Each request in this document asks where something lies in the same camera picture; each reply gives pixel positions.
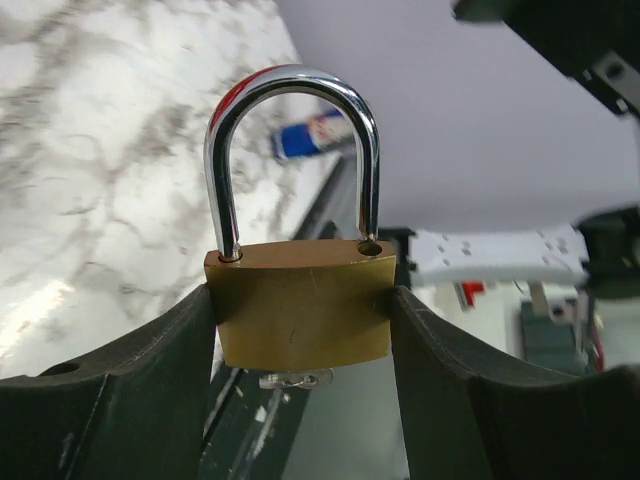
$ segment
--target cable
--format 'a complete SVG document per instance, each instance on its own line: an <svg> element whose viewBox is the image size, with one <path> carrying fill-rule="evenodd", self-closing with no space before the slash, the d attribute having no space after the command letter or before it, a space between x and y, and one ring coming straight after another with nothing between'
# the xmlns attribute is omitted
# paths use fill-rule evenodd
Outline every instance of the cable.
<svg viewBox="0 0 640 480"><path fill-rule="evenodd" d="M527 294L527 292L525 292L525 291L522 289L522 287L518 284L518 281L517 281L517 280L514 280L514 281L513 281L513 284L516 286L516 288L520 291L520 293L521 293L521 294L523 294L523 295L526 295L526 294Z"/></svg>

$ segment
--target marble countertop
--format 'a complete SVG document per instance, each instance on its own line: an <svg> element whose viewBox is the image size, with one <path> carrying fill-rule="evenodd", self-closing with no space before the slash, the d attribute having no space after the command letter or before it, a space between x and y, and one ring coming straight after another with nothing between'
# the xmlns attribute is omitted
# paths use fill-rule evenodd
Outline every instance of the marble countertop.
<svg viewBox="0 0 640 480"><path fill-rule="evenodd" d="M244 76L296 60L272 0L0 0L0 378L91 351L204 281L208 118ZM330 172L333 156L281 166L269 150L316 108L276 97L236 131L243 243L290 237Z"/></svg>

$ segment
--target padlock shackle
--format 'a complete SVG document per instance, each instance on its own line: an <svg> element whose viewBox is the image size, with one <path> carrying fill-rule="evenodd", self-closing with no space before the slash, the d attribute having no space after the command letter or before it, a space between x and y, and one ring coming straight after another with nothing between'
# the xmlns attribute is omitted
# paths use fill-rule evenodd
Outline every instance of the padlock shackle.
<svg viewBox="0 0 640 480"><path fill-rule="evenodd" d="M369 107L358 92L333 75L302 65L281 65L261 70L238 83L223 97L209 121L204 171L218 249L225 261L242 256L229 170L231 138L253 106L281 93L316 95L351 120L358 164L357 225L363 240L377 239L380 141Z"/></svg>

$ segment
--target padlock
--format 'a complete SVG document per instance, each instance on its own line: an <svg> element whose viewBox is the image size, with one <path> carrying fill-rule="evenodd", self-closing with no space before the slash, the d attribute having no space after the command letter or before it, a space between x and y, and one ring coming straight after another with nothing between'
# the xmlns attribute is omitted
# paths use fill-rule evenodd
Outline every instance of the padlock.
<svg viewBox="0 0 640 480"><path fill-rule="evenodd" d="M288 92L322 97L353 124L360 239L240 247L231 137L251 107ZM213 113L204 166L219 248L207 254L204 268L227 365L302 372L387 355L396 257L389 242L377 241L379 140L364 99L338 78L300 65L257 72L229 91Z"/></svg>

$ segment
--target scratch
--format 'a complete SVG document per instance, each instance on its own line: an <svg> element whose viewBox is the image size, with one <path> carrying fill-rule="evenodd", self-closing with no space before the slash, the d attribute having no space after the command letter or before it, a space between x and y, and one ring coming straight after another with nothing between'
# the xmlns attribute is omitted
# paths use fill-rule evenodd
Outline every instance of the scratch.
<svg viewBox="0 0 640 480"><path fill-rule="evenodd" d="M69 454L69 449L71 448L71 444L73 443L73 432L67 434L62 441L62 455L60 456L60 462L58 463L58 470L62 470L65 462L67 461L67 455Z"/></svg>
<svg viewBox="0 0 640 480"><path fill-rule="evenodd" d="M316 283L316 277L313 275L313 268L309 270L309 273L311 274L311 281L313 282L313 286L316 289L316 293L320 293L320 289L318 288L318 284Z"/></svg>
<svg viewBox="0 0 640 480"><path fill-rule="evenodd" d="M69 480L71 478L71 475L76 473L74 470L76 460L78 460L80 451L85 446L84 441L89 432L89 427L94 426L96 412L98 410L98 406L100 405L100 401L102 400L102 394L104 393L104 388L107 385L108 380L109 380L109 375L105 375L104 378L102 379L102 385L100 385L100 390L98 391L98 395L96 396L96 401L93 404L93 408L89 412L89 418L86 421L86 425L84 427L82 435L80 435L80 438L78 439L78 445L76 446L75 451L72 454L73 456L68 457L67 455L67 458L69 458L69 464L67 465L67 476L65 477L65 480Z"/></svg>

